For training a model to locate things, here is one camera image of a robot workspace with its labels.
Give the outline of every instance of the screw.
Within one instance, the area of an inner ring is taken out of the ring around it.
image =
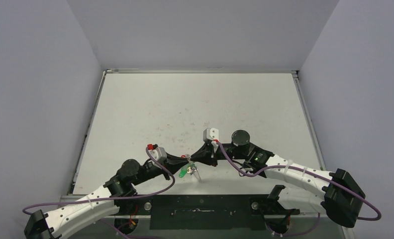
[[[147,202],[147,203],[144,204],[144,210],[148,211],[151,208],[152,208],[152,204],[151,203]]]
[[[257,202],[254,202],[251,204],[251,208],[257,210],[259,208],[259,204]]]

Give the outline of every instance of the gray wall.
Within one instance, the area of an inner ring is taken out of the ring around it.
[[[300,69],[338,0],[68,0],[105,68]]]
[[[0,0],[0,239],[67,192],[100,77],[65,0]]]
[[[357,238],[394,238],[394,0],[341,0],[300,79],[328,170],[347,169],[383,212]]]

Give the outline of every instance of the purple cable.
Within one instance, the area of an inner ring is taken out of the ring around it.
[[[31,208],[36,208],[36,207],[45,207],[45,206],[58,206],[58,205],[73,205],[73,204],[82,204],[82,203],[90,203],[90,202],[99,202],[99,201],[106,201],[106,200],[129,200],[129,199],[139,199],[139,198],[146,198],[146,197],[150,197],[150,196],[154,196],[163,192],[168,191],[170,188],[172,188],[172,186],[175,184],[175,177],[173,176],[173,174],[171,172],[169,172],[168,169],[166,169],[162,164],[160,164],[149,152],[149,148],[146,147],[146,153],[149,156],[149,158],[156,164],[158,165],[163,171],[165,171],[169,176],[171,176],[172,178],[172,183],[166,187],[165,189],[162,189],[158,192],[155,193],[150,193],[150,194],[146,194],[146,195],[138,195],[138,196],[131,196],[131,197],[113,197],[113,198],[96,198],[96,199],[90,199],[89,200],[82,200],[82,201],[75,201],[75,202],[59,202],[59,203],[39,203],[39,204],[34,204],[34,205],[30,205],[27,206],[25,208],[23,208],[23,213],[27,214],[27,215],[31,215],[31,212],[28,212],[28,209]]]
[[[225,149],[223,148],[223,145],[222,145],[220,142],[217,142],[217,144],[219,145],[219,148],[220,148],[220,150],[222,151],[223,155],[225,156],[226,160],[228,160],[228,162],[232,165],[232,167],[234,167],[236,170],[238,170],[238,172],[242,173],[243,175],[245,175],[245,176],[247,176],[247,177],[255,177],[255,176],[259,175],[261,172],[263,172],[264,170],[267,170],[267,169],[272,169],[272,168],[285,168],[285,167],[286,167],[286,166],[284,166],[284,165],[272,165],[272,166],[264,167],[264,168],[260,169],[259,171],[257,171],[257,172],[254,173],[254,174],[248,174],[248,173],[246,173],[246,172],[240,170],[239,167],[236,166],[236,165],[232,162],[232,160],[229,158],[228,154],[226,153]],[[288,168],[289,168],[289,169],[293,169],[293,170],[297,170],[297,171],[300,171],[300,172],[304,172],[303,169],[300,169],[300,168],[297,168],[297,167],[294,167],[294,166],[289,166]],[[378,220],[380,220],[380,218],[382,218],[382,213],[379,211],[379,209],[377,209],[375,206],[373,206],[373,204],[371,204],[370,202],[368,202],[367,200],[365,200],[364,198],[362,198],[360,195],[358,195],[358,194],[352,192],[352,191],[349,190],[348,188],[346,188],[346,187],[340,185],[339,183],[333,182],[332,180],[327,179],[327,178],[325,178],[325,177],[323,177],[323,176],[320,176],[320,175],[318,175],[318,174],[315,174],[315,173],[309,172],[309,171],[306,171],[305,173],[308,174],[308,175],[311,175],[311,176],[313,176],[313,177],[319,178],[319,179],[321,179],[321,180],[324,180],[324,181],[326,181],[326,182],[328,182],[328,183],[331,183],[331,184],[335,185],[335,186],[338,187],[338,188],[341,188],[342,190],[346,191],[347,193],[349,193],[349,194],[351,194],[352,196],[354,196],[354,197],[356,197],[357,199],[359,199],[361,202],[367,204],[367,206],[369,206],[371,209],[373,209],[373,210],[377,213],[377,217],[375,217],[375,218],[358,217],[358,220],[364,220],[364,221],[378,221]]]
[[[314,226],[312,226],[312,227],[311,227],[310,229],[308,229],[307,231],[301,232],[301,233],[287,233],[287,234],[282,234],[282,236],[283,236],[283,237],[302,236],[302,235],[305,235],[305,234],[308,234],[308,233],[312,232],[319,224],[320,224],[320,213],[317,214],[317,221],[316,221],[316,223],[314,224]]]
[[[132,238],[137,238],[137,239],[158,239],[159,237],[145,237],[145,236],[132,236],[132,235],[125,235],[124,233],[121,232],[118,228],[116,228],[114,225],[107,223],[103,220],[99,220],[99,222],[104,223],[108,226],[110,226],[112,229],[114,229],[117,233],[119,233],[123,238],[125,239],[132,239]]]

